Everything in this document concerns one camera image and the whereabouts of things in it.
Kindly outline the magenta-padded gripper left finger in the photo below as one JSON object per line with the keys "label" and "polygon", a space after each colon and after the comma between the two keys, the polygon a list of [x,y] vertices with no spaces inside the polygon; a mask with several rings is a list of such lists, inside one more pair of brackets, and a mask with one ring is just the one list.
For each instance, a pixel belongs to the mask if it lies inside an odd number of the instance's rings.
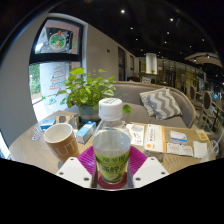
{"label": "magenta-padded gripper left finger", "polygon": [[56,175],[84,188],[96,188],[97,165],[93,147],[78,157],[69,157]]}

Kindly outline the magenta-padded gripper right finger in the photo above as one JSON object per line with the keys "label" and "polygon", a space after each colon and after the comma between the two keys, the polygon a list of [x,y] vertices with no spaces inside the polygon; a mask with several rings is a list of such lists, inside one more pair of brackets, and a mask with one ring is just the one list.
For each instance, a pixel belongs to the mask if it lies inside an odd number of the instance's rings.
{"label": "magenta-padded gripper right finger", "polygon": [[137,148],[130,147],[127,168],[129,188],[140,188],[168,175],[168,171],[155,157],[147,157]]}

